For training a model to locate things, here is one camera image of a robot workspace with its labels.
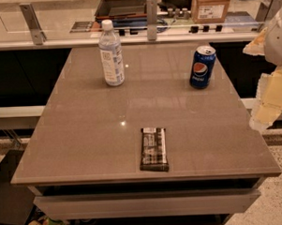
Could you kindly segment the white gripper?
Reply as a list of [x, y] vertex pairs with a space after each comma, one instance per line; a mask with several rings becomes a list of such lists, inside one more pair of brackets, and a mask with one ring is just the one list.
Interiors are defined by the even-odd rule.
[[273, 73], [260, 75], [249, 121], [258, 132], [270, 127], [282, 113], [282, 7], [268, 24], [243, 49], [252, 56], [265, 54], [268, 62], [278, 66]]

